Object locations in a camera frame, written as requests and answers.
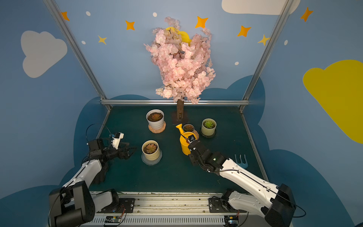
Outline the yellow watering can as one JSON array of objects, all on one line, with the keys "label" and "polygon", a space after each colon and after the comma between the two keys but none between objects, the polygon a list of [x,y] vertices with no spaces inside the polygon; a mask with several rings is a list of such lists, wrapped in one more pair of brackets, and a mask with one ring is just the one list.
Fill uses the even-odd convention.
[{"label": "yellow watering can", "polygon": [[180,132],[180,144],[181,144],[182,152],[184,153],[184,155],[188,156],[191,154],[191,151],[188,148],[188,146],[190,144],[188,138],[190,136],[194,136],[195,139],[198,139],[198,136],[194,133],[194,131],[192,131],[192,132],[184,131],[182,129],[182,124],[177,125],[176,128]]}]

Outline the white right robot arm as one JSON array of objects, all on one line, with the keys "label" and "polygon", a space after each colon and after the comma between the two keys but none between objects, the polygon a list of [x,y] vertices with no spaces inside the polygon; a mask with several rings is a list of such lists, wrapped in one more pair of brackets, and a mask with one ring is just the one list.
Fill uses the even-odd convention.
[{"label": "white right robot arm", "polygon": [[224,194],[228,204],[235,210],[243,210],[263,217],[272,227],[289,227],[296,208],[292,189],[277,186],[243,169],[221,153],[212,153],[193,135],[186,138],[192,164],[204,171],[214,173],[237,184],[248,194],[231,191]]}]

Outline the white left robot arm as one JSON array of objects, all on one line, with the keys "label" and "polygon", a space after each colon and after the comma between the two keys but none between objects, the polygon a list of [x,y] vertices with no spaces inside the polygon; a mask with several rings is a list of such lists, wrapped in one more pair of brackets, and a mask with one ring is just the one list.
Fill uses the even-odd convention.
[{"label": "white left robot arm", "polygon": [[109,146],[102,139],[88,142],[89,153],[82,161],[80,170],[63,187],[52,190],[49,194],[50,209],[48,226],[80,227],[91,222],[100,211],[121,212],[116,220],[123,222],[126,214],[132,211],[131,203],[122,204],[114,189],[92,196],[89,187],[92,183],[105,179],[109,162],[114,158],[129,159],[134,147],[127,142],[113,138]]}]

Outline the pink green rosette succulent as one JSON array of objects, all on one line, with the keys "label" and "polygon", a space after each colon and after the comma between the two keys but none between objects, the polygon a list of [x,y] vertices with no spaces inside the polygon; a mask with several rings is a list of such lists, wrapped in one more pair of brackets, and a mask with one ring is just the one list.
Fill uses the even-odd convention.
[{"label": "pink green rosette succulent", "polygon": [[153,154],[153,153],[157,152],[157,150],[158,150],[158,146],[154,143],[147,144],[144,147],[145,154]]}]

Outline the bright green succulent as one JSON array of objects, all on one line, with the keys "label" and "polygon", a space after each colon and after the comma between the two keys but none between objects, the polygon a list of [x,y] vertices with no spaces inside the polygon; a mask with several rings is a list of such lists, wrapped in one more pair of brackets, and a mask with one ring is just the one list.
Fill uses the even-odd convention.
[{"label": "bright green succulent", "polygon": [[215,123],[213,121],[205,121],[203,123],[204,127],[207,128],[207,129],[213,129],[215,128]]}]

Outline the green red succulent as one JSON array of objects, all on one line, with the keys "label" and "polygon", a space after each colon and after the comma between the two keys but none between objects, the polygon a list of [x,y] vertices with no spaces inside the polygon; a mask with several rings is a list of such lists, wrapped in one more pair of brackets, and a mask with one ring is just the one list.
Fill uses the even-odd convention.
[{"label": "green red succulent", "polygon": [[194,131],[194,127],[191,124],[188,124],[188,125],[184,126],[184,130],[192,132],[192,131]]}]

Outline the red orange succulent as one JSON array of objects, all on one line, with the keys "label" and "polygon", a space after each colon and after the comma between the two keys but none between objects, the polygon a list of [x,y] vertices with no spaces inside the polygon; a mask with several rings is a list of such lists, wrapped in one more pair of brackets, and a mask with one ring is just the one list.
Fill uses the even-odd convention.
[{"label": "red orange succulent", "polygon": [[158,121],[162,120],[162,118],[163,118],[163,115],[158,112],[154,112],[148,116],[148,120],[151,122],[158,122]]}]

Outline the cream ribbed pot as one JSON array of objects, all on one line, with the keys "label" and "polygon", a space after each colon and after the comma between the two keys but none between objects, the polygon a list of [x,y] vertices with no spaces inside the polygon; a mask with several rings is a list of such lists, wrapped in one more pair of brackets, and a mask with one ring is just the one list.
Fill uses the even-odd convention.
[{"label": "cream ribbed pot", "polygon": [[146,141],[142,145],[142,152],[148,161],[157,160],[161,154],[159,144],[154,140]]}]

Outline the clear faceted saucer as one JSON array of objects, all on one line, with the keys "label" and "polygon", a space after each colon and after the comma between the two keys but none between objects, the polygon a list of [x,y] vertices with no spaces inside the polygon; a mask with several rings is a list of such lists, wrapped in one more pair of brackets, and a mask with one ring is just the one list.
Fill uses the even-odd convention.
[{"label": "clear faceted saucer", "polygon": [[142,153],[141,159],[146,165],[153,166],[160,162],[162,155],[161,151],[154,152],[153,154]]}]

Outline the dark round saucer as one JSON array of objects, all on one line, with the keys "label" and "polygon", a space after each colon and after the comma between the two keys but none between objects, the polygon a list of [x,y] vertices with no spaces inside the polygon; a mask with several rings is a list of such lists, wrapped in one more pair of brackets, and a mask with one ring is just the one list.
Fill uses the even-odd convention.
[{"label": "dark round saucer", "polygon": [[216,130],[214,131],[214,133],[212,134],[212,135],[205,135],[201,130],[200,130],[200,135],[202,135],[203,137],[205,137],[205,138],[213,138],[213,137],[215,137],[215,135],[216,135]]}]

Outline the pink faceted saucer left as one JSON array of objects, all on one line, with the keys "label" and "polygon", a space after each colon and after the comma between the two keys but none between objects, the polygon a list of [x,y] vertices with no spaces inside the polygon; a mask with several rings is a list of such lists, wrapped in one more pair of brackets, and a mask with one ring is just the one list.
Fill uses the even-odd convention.
[{"label": "pink faceted saucer left", "polygon": [[166,122],[163,123],[163,126],[162,126],[161,129],[156,130],[156,129],[152,128],[150,125],[148,126],[148,128],[152,133],[159,134],[159,133],[162,133],[165,130]]}]

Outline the blue yellow garden fork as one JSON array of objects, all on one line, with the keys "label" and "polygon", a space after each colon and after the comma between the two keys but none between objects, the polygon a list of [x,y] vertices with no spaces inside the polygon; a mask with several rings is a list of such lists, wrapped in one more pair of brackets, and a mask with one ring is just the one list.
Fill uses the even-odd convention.
[{"label": "blue yellow garden fork", "polygon": [[246,158],[246,155],[239,155],[237,156],[236,154],[234,155],[234,159],[235,159],[235,163],[240,166],[243,169],[247,169],[248,168],[248,161]]}]

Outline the pale green ribbed pot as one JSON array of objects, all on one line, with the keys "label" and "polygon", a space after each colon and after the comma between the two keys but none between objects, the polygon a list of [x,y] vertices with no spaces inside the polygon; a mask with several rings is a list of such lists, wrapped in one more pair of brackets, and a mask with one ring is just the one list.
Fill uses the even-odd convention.
[{"label": "pale green ribbed pot", "polygon": [[201,133],[206,137],[212,137],[216,132],[216,121],[207,118],[202,121]]}]

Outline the large white pot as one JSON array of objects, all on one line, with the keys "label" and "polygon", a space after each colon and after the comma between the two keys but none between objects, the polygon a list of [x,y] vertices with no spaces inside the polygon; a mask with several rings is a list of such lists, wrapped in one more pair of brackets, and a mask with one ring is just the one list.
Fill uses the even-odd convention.
[{"label": "large white pot", "polygon": [[157,130],[162,129],[164,126],[164,113],[163,113],[163,111],[161,111],[159,109],[150,110],[146,114],[146,119],[147,119],[149,127],[152,130],[157,131]]}]

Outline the small beige pot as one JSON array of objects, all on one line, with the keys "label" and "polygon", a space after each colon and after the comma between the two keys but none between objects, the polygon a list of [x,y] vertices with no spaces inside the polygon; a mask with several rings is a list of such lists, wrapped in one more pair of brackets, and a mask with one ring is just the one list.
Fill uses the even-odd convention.
[{"label": "small beige pot", "polygon": [[184,132],[194,132],[195,131],[194,126],[191,125],[191,124],[185,124],[182,127],[182,129],[183,129]]}]

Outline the right circuit board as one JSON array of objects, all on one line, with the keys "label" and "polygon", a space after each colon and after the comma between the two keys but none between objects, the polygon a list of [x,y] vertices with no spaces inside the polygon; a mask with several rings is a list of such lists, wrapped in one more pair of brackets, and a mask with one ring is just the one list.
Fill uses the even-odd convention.
[{"label": "right circuit board", "polygon": [[238,227],[239,217],[238,216],[224,216],[224,227]]}]

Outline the circuit board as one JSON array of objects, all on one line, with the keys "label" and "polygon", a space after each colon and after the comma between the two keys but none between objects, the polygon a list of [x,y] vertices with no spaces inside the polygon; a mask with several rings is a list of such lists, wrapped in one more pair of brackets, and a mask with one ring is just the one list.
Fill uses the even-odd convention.
[{"label": "circuit board", "polygon": [[105,225],[119,225],[122,220],[121,216],[106,216]]},{"label": "circuit board", "polygon": [[224,227],[238,227],[239,217],[238,216],[224,216]]}]

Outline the brown tree trunk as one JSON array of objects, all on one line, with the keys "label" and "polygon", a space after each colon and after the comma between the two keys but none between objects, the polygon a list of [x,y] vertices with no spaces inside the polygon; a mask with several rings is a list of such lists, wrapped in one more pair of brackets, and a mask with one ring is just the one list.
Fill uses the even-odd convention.
[{"label": "brown tree trunk", "polygon": [[177,100],[177,112],[176,112],[176,119],[181,121],[184,117],[184,100],[178,99]]}]

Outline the left circuit board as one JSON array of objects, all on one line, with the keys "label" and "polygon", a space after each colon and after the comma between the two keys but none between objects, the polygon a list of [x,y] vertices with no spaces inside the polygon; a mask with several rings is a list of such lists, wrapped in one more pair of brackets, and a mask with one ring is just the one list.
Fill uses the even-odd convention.
[{"label": "left circuit board", "polygon": [[121,216],[106,216],[105,225],[119,225],[122,220]]}]

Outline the pink blossom tree crown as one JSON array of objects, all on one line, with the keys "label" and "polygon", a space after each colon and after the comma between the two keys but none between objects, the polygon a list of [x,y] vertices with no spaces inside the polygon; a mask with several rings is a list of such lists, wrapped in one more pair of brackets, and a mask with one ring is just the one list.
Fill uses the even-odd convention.
[{"label": "pink blossom tree crown", "polygon": [[207,19],[197,18],[196,28],[201,28],[202,34],[193,37],[180,30],[178,20],[171,17],[164,20],[169,27],[154,29],[155,39],[146,45],[163,82],[156,94],[172,98],[174,102],[189,100],[198,104],[200,95],[216,76],[211,61],[212,34],[205,25]]}]

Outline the left side floor rail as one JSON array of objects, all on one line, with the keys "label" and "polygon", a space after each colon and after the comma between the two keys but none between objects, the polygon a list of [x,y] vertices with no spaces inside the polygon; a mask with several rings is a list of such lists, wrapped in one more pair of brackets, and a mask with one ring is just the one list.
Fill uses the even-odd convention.
[{"label": "left side floor rail", "polygon": [[102,132],[103,132],[103,129],[104,129],[104,127],[105,127],[105,125],[106,125],[106,122],[107,122],[107,120],[108,120],[108,117],[109,117],[109,115],[110,115],[110,110],[108,110],[107,111],[107,113],[106,113],[106,115],[105,115],[105,117],[104,117],[104,120],[103,120],[103,122],[101,123],[101,125],[100,125],[100,129],[99,129],[99,131],[98,131],[98,134],[97,134],[97,136],[96,136],[96,138],[98,139],[98,138],[100,138],[100,136],[101,136],[101,134],[102,134]]}]

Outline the floor rail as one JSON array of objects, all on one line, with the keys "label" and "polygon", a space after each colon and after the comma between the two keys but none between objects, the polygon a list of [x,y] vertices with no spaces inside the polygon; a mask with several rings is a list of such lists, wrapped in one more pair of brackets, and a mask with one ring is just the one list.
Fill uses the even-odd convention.
[{"label": "floor rail", "polygon": [[104,117],[104,120],[103,120],[103,122],[101,123],[101,125],[100,125],[100,129],[99,129],[99,131],[98,131],[98,134],[97,134],[97,136],[96,136],[96,138],[98,139],[98,138],[100,138],[100,136],[101,136],[101,134],[102,134],[102,132],[103,132],[103,129],[104,129],[104,127],[105,127],[105,125],[106,125],[106,122],[107,122],[107,120],[108,120],[108,117],[109,117],[109,115],[110,115],[110,110],[108,110],[107,111],[107,113],[106,113],[106,115],[105,115],[105,117]]},{"label": "floor rail", "polygon": [[249,138],[249,140],[250,140],[250,143],[251,143],[251,146],[252,146],[252,149],[253,149],[254,155],[255,155],[255,157],[256,157],[257,163],[258,163],[259,168],[260,168],[260,171],[261,171],[261,173],[262,173],[262,177],[263,177],[263,179],[264,179],[264,180],[268,181],[268,176],[267,176],[266,170],[265,170],[265,168],[264,168],[264,166],[263,166],[263,163],[262,163],[261,157],[260,157],[260,155],[259,155],[259,153],[258,153],[257,147],[256,147],[255,142],[254,142],[254,140],[253,140],[253,137],[252,137],[252,134],[251,134],[250,129],[249,129],[249,127],[248,127],[248,124],[247,124],[246,118],[245,118],[245,116],[244,116],[244,114],[243,114],[243,113],[241,113],[241,116],[242,116],[242,121],[243,121],[243,123],[244,123],[244,126],[245,126],[245,129],[246,129],[246,132],[247,132],[248,138]]}]

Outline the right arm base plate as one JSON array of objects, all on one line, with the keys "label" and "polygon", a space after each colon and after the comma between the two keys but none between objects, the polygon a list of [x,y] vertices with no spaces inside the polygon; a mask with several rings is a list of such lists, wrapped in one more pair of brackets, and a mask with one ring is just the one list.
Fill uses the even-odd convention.
[{"label": "right arm base plate", "polygon": [[208,198],[209,212],[210,213],[238,213],[238,210],[234,209],[228,201],[219,197],[213,196]]}]

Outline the right side floor rail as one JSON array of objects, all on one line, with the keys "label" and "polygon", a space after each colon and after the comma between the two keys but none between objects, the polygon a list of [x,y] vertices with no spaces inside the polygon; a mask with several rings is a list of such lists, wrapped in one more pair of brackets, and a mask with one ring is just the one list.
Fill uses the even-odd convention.
[{"label": "right side floor rail", "polygon": [[265,170],[265,168],[264,168],[264,166],[263,166],[263,163],[262,163],[261,157],[260,157],[260,155],[259,155],[259,153],[258,153],[257,147],[256,147],[255,142],[254,142],[254,140],[253,140],[253,137],[252,137],[252,134],[251,134],[250,129],[249,129],[249,127],[248,127],[248,124],[247,124],[246,118],[245,118],[245,116],[244,116],[244,114],[243,114],[243,113],[241,113],[241,116],[242,116],[242,121],[243,121],[243,123],[244,123],[244,126],[245,126],[245,129],[246,129],[246,132],[247,132],[248,138],[249,138],[249,140],[250,140],[250,143],[251,143],[251,146],[252,146],[252,149],[253,149],[254,155],[255,155],[255,157],[256,157],[257,163],[258,163],[259,168],[260,168],[260,171],[261,171],[261,173],[262,173],[262,177],[263,177],[263,179],[264,179],[264,180],[268,181],[268,176],[267,176],[266,170]]}]

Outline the aluminium back rail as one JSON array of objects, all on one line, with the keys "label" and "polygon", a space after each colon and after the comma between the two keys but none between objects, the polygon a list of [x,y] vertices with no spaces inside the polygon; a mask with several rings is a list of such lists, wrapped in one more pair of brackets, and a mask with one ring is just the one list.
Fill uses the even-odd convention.
[{"label": "aluminium back rail", "polygon": [[[248,100],[200,100],[201,106],[247,106]],[[170,106],[177,105],[173,100],[126,100],[126,99],[101,99],[102,105],[112,106]]]}]

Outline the metal tree base plate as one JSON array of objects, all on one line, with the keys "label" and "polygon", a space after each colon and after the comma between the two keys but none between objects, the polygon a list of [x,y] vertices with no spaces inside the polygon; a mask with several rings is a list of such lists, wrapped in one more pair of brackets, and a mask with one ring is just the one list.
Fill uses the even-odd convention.
[{"label": "metal tree base plate", "polygon": [[181,119],[177,116],[177,112],[172,112],[171,117],[172,117],[172,124],[174,124],[174,125],[187,124],[190,122],[187,111],[183,112],[183,118],[181,118]]}]

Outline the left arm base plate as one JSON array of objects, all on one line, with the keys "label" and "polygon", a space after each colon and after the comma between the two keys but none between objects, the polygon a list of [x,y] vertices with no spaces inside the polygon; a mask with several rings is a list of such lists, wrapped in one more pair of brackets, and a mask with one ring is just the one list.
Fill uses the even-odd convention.
[{"label": "left arm base plate", "polygon": [[133,213],[135,198],[119,198],[118,201],[102,208],[99,213]]}]

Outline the aluminium front rail base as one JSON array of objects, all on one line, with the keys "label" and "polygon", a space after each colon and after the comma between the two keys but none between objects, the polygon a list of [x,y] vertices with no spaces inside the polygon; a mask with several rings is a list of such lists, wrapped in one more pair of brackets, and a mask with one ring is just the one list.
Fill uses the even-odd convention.
[{"label": "aluminium front rail base", "polygon": [[220,193],[119,192],[119,198],[135,198],[133,213],[127,213],[119,225],[105,225],[106,216],[121,213],[97,213],[86,227],[224,227],[224,216],[238,216],[239,227],[267,227],[259,216],[243,210],[235,213],[210,213],[208,198]]}]

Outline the aluminium frame post left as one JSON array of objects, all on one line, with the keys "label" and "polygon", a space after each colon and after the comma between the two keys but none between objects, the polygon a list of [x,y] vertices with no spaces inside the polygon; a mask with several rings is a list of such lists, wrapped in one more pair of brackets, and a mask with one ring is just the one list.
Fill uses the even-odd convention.
[{"label": "aluminium frame post left", "polygon": [[106,100],[106,94],[104,93],[100,83],[98,82],[94,72],[92,71],[89,63],[87,62],[84,54],[82,53],[79,44],[77,43],[70,27],[67,24],[67,21],[64,19],[56,1],[53,0],[44,0],[44,4],[46,5],[47,9],[51,13],[52,17],[54,18],[56,24],[58,25],[59,29],[61,30],[62,34],[66,38],[68,44],[70,45],[72,51],[74,52],[77,60],[79,61],[81,67],[83,68],[84,72],[86,73],[88,79],[90,80],[92,86],[94,87],[95,91],[97,92],[100,100]]}]

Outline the aluminium frame post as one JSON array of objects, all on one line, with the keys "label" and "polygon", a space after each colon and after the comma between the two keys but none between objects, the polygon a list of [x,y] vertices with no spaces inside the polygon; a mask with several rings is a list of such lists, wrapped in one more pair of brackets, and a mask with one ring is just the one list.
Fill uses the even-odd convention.
[{"label": "aluminium frame post", "polygon": [[[287,20],[288,20],[288,17],[291,14],[291,9],[292,9],[293,5],[294,5],[294,1],[288,0],[288,1],[285,1],[284,5],[282,7],[280,15],[270,34],[270,39],[268,40],[268,43],[266,44],[266,47],[262,53],[262,56],[257,65],[257,68],[248,84],[248,87],[247,87],[245,93],[244,93],[242,101],[246,101],[248,104],[249,104],[250,96],[252,95],[252,92],[264,70],[264,67],[265,67],[266,63],[268,62],[268,59],[274,49],[274,46],[284,28]],[[248,104],[239,105],[240,113],[243,113],[244,107],[247,106]]]},{"label": "aluminium frame post", "polygon": [[84,72],[86,73],[88,79],[90,80],[92,86],[94,87],[95,91],[97,92],[100,100],[106,100],[106,94],[104,93],[100,83],[98,82],[94,72],[92,71],[89,63],[87,62],[84,54],[82,53],[79,44],[77,43],[70,27],[67,24],[67,21],[64,19],[56,1],[53,0],[44,0],[44,4],[46,5],[47,9],[51,13],[52,17],[54,18],[56,24],[58,25],[59,29],[61,30],[62,34],[66,38],[68,44],[70,45],[72,51],[74,52],[77,60],[79,61],[81,67],[83,68]]}]

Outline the aluminium frame post right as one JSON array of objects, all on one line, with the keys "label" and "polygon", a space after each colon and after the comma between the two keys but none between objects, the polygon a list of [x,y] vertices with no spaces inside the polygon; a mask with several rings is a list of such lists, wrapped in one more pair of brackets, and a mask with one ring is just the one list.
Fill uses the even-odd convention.
[{"label": "aluminium frame post right", "polygon": [[[293,5],[294,5],[294,1],[288,0],[288,1],[285,1],[284,5],[282,7],[280,15],[270,34],[270,39],[268,40],[268,43],[266,44],[266,47],[262,53],[262,56],[257,65],[257,68],[248,84],[248,87],[247,87],[245,93],[244,93],[242,101],[246,101],[248,104],[249,104],[250,96],[252,95],[252,92],[264,70],[264,67],[265,67],[266,63],[268,62],[268,59],[274,49],[274,46],[284,28],[287,20],[288,20],[288,17],[291,14],[291,9],[292,9]],[[240,113],[243,113],[244,107],[247,106],[248,104],[239,105]]]}]

